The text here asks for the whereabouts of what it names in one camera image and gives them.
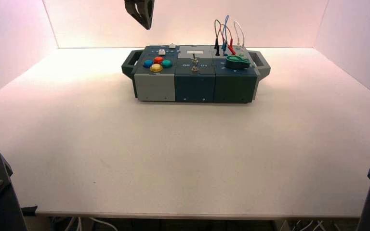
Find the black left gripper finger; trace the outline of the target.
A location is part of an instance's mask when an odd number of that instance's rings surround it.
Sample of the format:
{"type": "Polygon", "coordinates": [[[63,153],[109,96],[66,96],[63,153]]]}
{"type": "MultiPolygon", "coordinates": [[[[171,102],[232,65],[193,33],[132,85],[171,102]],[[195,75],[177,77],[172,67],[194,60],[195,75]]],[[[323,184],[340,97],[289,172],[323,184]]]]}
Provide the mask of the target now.
{"type": "Polygon", "coordinates": [[[125,0],[125,10],[146,30],[152,27],[154,0],[125,0]]]}

